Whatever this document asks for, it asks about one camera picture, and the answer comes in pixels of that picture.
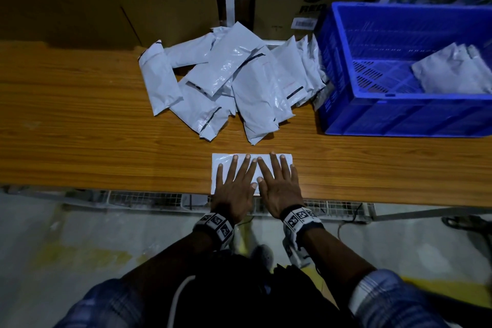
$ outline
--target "person's left hand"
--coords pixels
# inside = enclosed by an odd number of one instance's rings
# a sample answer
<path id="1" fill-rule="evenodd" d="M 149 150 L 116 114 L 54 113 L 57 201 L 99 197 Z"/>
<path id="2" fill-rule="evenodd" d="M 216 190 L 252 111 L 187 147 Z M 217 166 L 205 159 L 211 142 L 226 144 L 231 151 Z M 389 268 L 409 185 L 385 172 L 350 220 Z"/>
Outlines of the person's left hand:
<path id="1" fill-rule="evenodd" d="M 247 154 L 234 179 L 238 166 L 238 156 L 235 154 L 224 183 L 222 182 L 223 165 L 220 163 L 217 168 L 216 191 L 210 209 L 212 212 L 224 212 L 235 225 L 253 208 L 253 194 L 258 186 L 257 183 L 251 183 L 256 170 L 256 158 L 248 169 L 250 158 L 251 156 Z"/>

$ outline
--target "blue plastic crate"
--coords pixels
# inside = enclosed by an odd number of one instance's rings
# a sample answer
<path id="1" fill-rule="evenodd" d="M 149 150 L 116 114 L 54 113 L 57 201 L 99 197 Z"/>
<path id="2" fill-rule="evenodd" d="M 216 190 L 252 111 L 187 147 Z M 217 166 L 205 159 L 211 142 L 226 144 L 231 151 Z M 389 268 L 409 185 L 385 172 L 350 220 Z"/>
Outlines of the blue plastic crate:
<path id="1" fill-rule="evenodd" d="M 330 135 L 492 135 L 492 95 L 426 94 L 416 61 L 456 42 L 492 68 L 492 8 L 333 3 L 318 34 L 335 85 L 319 110 Z"/>

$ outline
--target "crate rim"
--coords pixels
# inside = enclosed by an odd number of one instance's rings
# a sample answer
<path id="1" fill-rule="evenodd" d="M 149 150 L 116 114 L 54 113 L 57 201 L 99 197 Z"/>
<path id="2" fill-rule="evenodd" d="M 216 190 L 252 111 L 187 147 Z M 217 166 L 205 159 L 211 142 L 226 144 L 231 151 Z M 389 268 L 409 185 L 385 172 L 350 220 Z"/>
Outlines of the crate rim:
<path id="1" fill-rule="evenodd" d="M 359 90 L 359 85 L 357 83 L 357 74 L 354 70 L 354 66 L 351 64 L 354 60 L 352 54 L 350 53 L 350 48 L 348 45 L 347 35 L 345 34 L 345 29 L 343 27 L 343 22 L 339 13 L 339 7 L 354 7 L 354 6 L 371 6 L 376 8 L 428 8 L 428 9 L 483 9 L 487 11 L 492 11 L 492 7 L 485 6 L 456 6 L 447 4 L 429 5 L 429 4 L 398 4 L 398 3 L 366 3 L 366 2 L 333 2 L 332 12 L 335 18 L 335 23 L 338 32 L 340 33 L 340 40 L 342 45 L 343 55 L 345 56 L 346 63 L 350 63 L 348 66 L 348 74 L 350 79 L 350 84 L 352 87 L 352 92 L 354 96 L 364 99 L 378 99 L 390 101 L 391 99 L 409 99 L 409 100 L 484 100 L 492 101 L 492 94 L 384 94 L 375 92 L 362 92 Z"/>

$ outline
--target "white cable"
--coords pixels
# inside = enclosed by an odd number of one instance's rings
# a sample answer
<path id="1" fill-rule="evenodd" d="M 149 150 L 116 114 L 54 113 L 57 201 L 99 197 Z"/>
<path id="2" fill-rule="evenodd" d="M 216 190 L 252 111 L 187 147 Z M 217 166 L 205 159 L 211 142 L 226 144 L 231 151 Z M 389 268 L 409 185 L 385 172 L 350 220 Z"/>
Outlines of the white cable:
<path id="1" fill-rule="evenodd" d="M 192 281 L 195 280 L 195 275 L 188 276 L 180 286 L 176 289 L 173 297 L 173 302 L 171 303 L 171 308 L 169 309 L 169 318 L 167 319 L 167 328 L 173 328 L 174 326 L 174 318 L 176 316 L 176 308 L 178 306 L 178 300 L 180 299 L 180 294 L 183 291 L 184 287 Z"/>

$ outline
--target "blue plaid shirt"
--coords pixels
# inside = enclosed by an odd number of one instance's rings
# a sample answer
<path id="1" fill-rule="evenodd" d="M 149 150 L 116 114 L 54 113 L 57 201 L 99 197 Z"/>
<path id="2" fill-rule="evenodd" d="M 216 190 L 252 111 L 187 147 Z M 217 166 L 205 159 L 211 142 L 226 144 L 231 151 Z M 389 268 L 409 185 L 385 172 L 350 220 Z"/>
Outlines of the blue plaid shirt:
<path id="1" fill-rule="evenodd" d="M 370 273 L 357 285 L 349 308 L 365 328 L 449 328 L 418 289 L 384 269 Z M 143 309 L 143 301 L 132 288 L 111 279 L 92 288 L 55 328 L 140 327 Z"/>

